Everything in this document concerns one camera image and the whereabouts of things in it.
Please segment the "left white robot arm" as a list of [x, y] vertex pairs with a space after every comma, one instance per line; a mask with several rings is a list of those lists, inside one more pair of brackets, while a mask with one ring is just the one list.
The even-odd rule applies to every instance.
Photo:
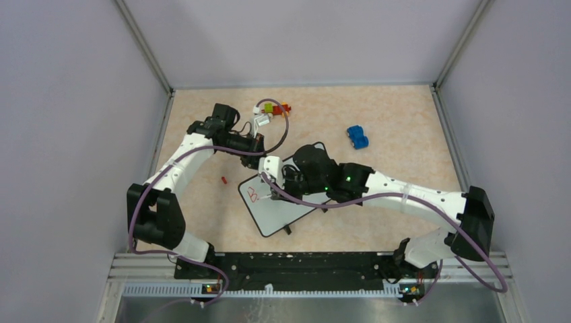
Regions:
[[144, 184], [127, 191], [127, 223], [132, 242], [155, 244], [171, 255], [191, 260], [191, 270], [200, 278], [215, 272], [216, 261], [208, 255], [210, 245], [187, 231], [178, 196], [212, 155], [223, 151], [240, 156], [243, 166], [257, 169], [264, 156], [264, 136], [241, 135], [234, 130], [240, 120], [237, 109], [216, 104], [211, 116], [187, 129], [170, 159]]

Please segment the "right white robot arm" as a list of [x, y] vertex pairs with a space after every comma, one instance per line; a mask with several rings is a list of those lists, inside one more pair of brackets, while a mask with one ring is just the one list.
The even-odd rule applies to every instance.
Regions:
[[382, 207], [419, 217], [438, 229], [403, 240], [393, 256], [396, 271], [413, 277], [425, 266], [458, 256], [482, 262], [490, 253], [495, 215], [487, 192], [470, 186], [447, 192], [391, 178], [356, 163], [337, 163], [323, 149], [304, 145], [283, 166], [286, 196], [303, 199], [324, 193], [342, 207]]

